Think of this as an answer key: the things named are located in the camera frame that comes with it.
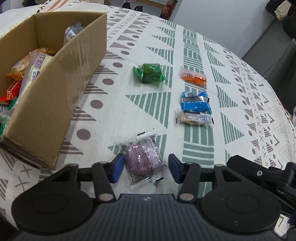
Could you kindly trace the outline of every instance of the green snack package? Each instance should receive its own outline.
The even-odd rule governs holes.
[[[134,67],[133,70],[144,84],[166,80],[159,64],[142,64],[138,68]]]

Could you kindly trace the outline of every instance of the patterned tablecloth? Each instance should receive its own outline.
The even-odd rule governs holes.
[[[241,155],[264,167],[285,168],[295,162],[295,130],[267,81],[229,50],[180,25],[147,13],[77,0],[48,1],[46,11],[107,12],[107,53],[76,106],[63,143],[58,168],[67,163],[90,167],[111,161],[120,151],[117,139],[155,130],[165,163],[174,153],[183,162],[212,168]],[[168,82],[142,84],[132,67],[159,63]],[[213,127],[176,125],[182,91],[200,89],[179,78],[188,68],[207,76]],[[0,151],[0,213],[14,223],[11,203],[52,172],[37,170]],[[124,169],[113,185],[125,192],[173,193],[171,175],[130,190]],[[93,187],[83,190],[94,195]],[[200,195],[211,189],[204,183]]]

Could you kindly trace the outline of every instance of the gray wall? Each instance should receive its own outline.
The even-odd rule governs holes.
[[[242,57],[273,21],[268,0],[182,0],[170,21],[216,41]]]
[[[264,75],[283,55],[291,40],[283,31],[282,23],[275,21],[243,59]]]

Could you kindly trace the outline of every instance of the blue snack package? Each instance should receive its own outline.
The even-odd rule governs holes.
[[[212,109],[207,102],[182,102],[181,109],[184,111],[212,114]]]
[[[181,93],[181,102],[197,102],[197,101],[209,103],[210,99],[207,92],[203,91],[198,95],[189,91],[183,91]]]

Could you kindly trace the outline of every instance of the metal screw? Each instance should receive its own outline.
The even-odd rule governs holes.
[[[180,198],[183,200],[183,201],[191,201],[192,199],[194,199],[194,196],[191,194],[191,193],[182,193],[180,195]]]
[[[259,176],[259,177],[262,176],[262,174],[263,174],[263,172],[260,170],[257,172],[257,176]]]
[[[99,196],[99,199],[101,199],[104,202],[107,202],[113,199],[113,195],[110,193],[103,193]]]
[[[280,190],[280,189],[276,189],[280,194],[284,194],[284,192],[282,191],[282,190]]]

